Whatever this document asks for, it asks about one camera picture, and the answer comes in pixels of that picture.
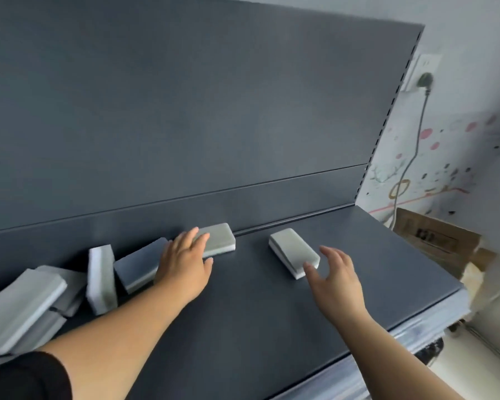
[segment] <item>finger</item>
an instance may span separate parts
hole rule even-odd
[[[318,274],[317,270],[313,265],[309,262],[304,262],[304,272],[306,273],[307,282],[309,282],[309,286],[313,290],[315,285],[319,283],[322,278]]]
[[[172,252],[178,252],[180,251],[180,242],[183,238],[183,236],[185,236],[185,233],[186,232],[181,232],[175,239],[174,241],[172,242]]]
[[[320,252],[324,255],[326,255],[326,258],[328,259],[328,265],[329,265],[329,272],[330,273],[335,273],[337,272],[343,264],[343,259],[339,255],[337,251],[335,251],[333,248],[326,247],[324,245],[320,246]]]
[[[209,240],[209,233],[204,233],[198,237],[191,245],[191,251],[193,253],[200,254],[200,257],[204,255],[204,250],[206,249],[206,243]]]
[[[193,243],[193,239],[196,236],[196,233],[198,233],[198,227],[193,227],[191,230],[185,233],[185,236],[183,236],[180,242],[180,249],[189,248]]]
[[[347,253],[345,253],[344,251],[341,251],[340,249],[338,248],[334,248],[333,250],[335,250],[337,252],[337,254],[339,254],[339,256],[341,257],[341,259],[343,260],[343,263],[349,267],[349,268],[352,268],[353,269],[353,261],[352,261],[352,258],[350,258],[350,255],[348,255]]]
[[[204,261],[204,271],[206,271],[207,280],[211,276],[211,271],[213,270],[213,257],[209,257]]]
[[[171,251],[172,240],[168,241],[163,248],[163,252],[161,254],[161,258],[159,259],[159,263],[164,263],[168,258],[168,253]]]

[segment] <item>pink paint spot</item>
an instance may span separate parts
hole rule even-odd
[[[478,126],[478,122],[471,122],[468,124],[467,129],[465,129],[465,132],[472,132],[476,126]]]
[[[424,129],[421,133],[420,133],[420,138],[421,139],[427,139],[430,137],[430,135],[433,133],[433,129],[431,127],[429,127],[428,129]]]
[[[496,115],[492,114],[491,117],[486,121],[486,125],[492,125],[494,122],[496,122]]]

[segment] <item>electrical cable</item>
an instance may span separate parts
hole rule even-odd
[[[426,111],[426,105],[428,103],[428,98],[431,94],[431,85],[433,83],[433,75],[431,73],[424,73],[421,75],[419,81],[417,82],[417,87],[426,87],[426,93],[425,93],[425,98],[424,98],[424,105],[422,106],[422,111],[420,113],[420,120],[419,120],[419,130],[417,131],[417,139],[415,143],[415,154],[413,155],[413,158],[407,163],[406,168],[404,169],[404,172],[402,172],[402,175],[400,176],[400,180],[398,181],[398,185],[396,187],[396,195],[394,197],[394,203],[392,206],[392,222],[389,228],[392,230],[394,229],[394,224],[396,223],[396,209],[398,205],[398,196],[400,195],[400,187],[402,185],[402,181],[404,180],[404,177],[407,173],[407,170],[411,165],[413,164],[413,161],[415,161],[415,158],[419,155],[419,144],[420,144],[420,132],[422,129],[422,121],[424,120],[424,112]]]

